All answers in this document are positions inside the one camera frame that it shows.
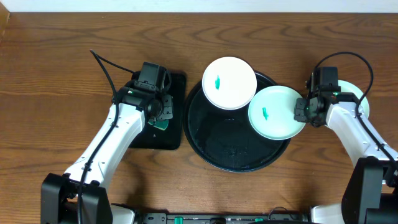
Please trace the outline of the green scrub sponge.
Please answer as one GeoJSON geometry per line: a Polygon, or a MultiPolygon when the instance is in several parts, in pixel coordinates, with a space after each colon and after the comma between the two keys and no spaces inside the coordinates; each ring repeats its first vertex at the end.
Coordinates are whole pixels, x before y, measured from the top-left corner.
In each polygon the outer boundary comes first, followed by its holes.
{"type": "Polygon", "coordinates": [[[166,120],[156,120],[156,121],[149,121],[148,124],[153,126],[161,131],[165,131],[169,126],[169,121],[166,120]]]}

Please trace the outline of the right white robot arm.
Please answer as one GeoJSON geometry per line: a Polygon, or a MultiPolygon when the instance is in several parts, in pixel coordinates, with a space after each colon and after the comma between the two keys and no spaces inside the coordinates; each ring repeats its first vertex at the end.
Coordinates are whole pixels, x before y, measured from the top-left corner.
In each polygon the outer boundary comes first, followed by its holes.
{"type": "Polygon", "coordinates": [[[310,211],[314,223],[397,223],[397,151],[377,133],[352,93],[297,98],[294,119],[327,126],[348,153],[354,171],[340,203],[310,211]]]}

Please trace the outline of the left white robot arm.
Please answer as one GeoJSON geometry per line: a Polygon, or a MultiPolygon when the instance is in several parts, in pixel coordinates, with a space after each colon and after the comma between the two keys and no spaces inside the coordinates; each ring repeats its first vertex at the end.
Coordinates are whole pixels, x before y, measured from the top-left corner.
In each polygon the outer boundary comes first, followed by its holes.
{"type": "Polygon", "coordinates": [[[107,191],[121,159],[147,124],[173,118],[170,94],[123,87],[84,153],[62,175],[41,186],[41,223],[134,223],[136,213],[109,202],[107,191]]]}

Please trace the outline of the pale green plate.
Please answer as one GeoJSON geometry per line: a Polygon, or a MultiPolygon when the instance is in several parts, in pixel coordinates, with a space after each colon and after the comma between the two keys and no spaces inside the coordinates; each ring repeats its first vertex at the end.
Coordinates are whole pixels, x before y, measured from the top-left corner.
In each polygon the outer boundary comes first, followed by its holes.
{"type": "Polygon", "coordinates": [[[248,107],[249,122],[258,134],[271,140],[297,135],[305,123],[294,120],[294,109],[301,95],[292,88],[269,86],[256,93],[248,107]]]}

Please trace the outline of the light blue plate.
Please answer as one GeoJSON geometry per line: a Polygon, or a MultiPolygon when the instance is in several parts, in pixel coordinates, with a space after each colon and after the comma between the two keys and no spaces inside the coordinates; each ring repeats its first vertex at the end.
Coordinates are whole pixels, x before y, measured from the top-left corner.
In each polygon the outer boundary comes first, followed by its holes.
{"type": "MultiPolygon", "coordinates": [[[[338,84],[341,87],[341,92],[354,93],[358,99],[360,99],[363,95],[363,92],[350,82],[338,80],[338,84]]],[[[365,116],[369,118],[370,106],[367,98],[364,98],[364,100],[361,102],[361,106],[363,107],[365,116]]]]}

